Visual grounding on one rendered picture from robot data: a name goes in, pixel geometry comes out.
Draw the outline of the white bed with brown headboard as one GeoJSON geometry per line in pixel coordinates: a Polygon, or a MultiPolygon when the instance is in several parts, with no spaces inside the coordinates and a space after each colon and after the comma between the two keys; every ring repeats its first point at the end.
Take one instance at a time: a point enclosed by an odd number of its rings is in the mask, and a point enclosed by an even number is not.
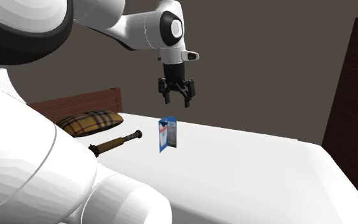
{"type": "Polygon", "coordinates": [[[177,124],[177,146],[159,149],[158,119],[88,137],[100,144],[140,130],[99,157],[104,166],[158,190],[173,224],[358,224],[358,191],[321,146],[296,139],[177,124]]]}

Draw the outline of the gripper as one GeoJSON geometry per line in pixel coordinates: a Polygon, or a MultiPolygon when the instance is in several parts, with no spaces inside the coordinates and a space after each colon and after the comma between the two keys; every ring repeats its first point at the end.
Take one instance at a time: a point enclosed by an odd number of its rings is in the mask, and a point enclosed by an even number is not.
{"type": "Polygon", "coordinates": [[[171,89],[180,92],[184,97],[184,107],[188,108],[190,100],[192,100],[192,97],[194,97],[196,93],[194,81],[185,80],[184,63],[164,64],[163,72],[165,78],[158,79],[158,92],[162,94],[165,104],[170,103],[169,92],[171,89]]]}

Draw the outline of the brown tool with black ends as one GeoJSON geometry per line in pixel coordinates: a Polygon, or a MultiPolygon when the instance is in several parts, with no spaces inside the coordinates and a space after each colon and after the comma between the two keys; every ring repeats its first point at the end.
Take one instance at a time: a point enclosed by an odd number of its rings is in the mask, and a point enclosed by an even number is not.
{"type": "Polygon", "coordinates": [[[93,152],[93,154],[98,157],[100,154],[105,153],[111,149],[114,149],[118,146],[123,145],[125,142],[136,139],[136,138],[141,138],[142,137],[142,132],[140,130],[136,130],[134,133],[127,135],[125,137],[119,137],[113,140],[110,140],[108,142],[99,144],[99,145],[90,145],[88,147],[88,149],[90,151],[93,152]]]}

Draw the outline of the blue and white box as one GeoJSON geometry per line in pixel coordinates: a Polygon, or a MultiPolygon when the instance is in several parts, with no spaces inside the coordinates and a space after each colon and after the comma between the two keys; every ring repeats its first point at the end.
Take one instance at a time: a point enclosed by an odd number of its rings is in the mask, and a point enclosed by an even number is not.
{"type": "Polygon", "coordinates": [[[176,117],[166,116],[158,121],[159,151],[166,147],[177,147],[177,120],[176,117]]]}

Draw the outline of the yellow plaid pillow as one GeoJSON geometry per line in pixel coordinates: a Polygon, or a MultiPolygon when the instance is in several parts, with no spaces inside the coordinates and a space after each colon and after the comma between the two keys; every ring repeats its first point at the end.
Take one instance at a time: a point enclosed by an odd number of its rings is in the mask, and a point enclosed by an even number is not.
{"type": "Polygon", "coordinates": [[[108,110],[95,110],[72,115],[57,122],[57,125],[72,137],[85,137],[109,130],[123,123],[124,119],[108,110]]]}

